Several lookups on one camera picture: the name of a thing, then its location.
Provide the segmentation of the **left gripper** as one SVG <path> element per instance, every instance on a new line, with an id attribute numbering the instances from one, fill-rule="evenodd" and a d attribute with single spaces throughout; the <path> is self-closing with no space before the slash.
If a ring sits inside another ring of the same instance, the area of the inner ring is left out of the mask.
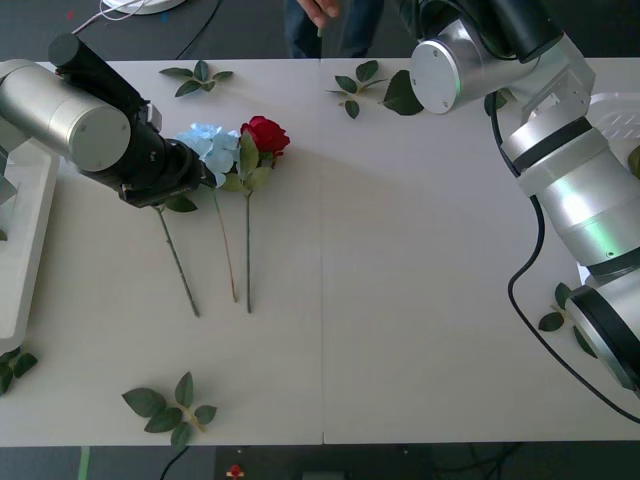
<path id="1" fill-rule="evenodd" d="M 216 178 L 207 167 L 189 170 L 181 178 L 164 176 L 148 188 L 133 189 L 122 185 L 119 198 L 136 208 L 157 206 L 175 196 L 195 191 L 200 185 L 216 186 Z"/>

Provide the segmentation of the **person's hand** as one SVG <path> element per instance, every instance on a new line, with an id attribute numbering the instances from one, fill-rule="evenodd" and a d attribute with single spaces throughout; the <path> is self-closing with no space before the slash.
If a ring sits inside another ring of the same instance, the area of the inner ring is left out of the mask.
<path id="1" fill-rule="evenodd" d="M 297 3 L 320 28 L 323 28 L 329 19 L 337 18 L 341 12 L 340 4 L 336 0 L 298 0 Z"/>

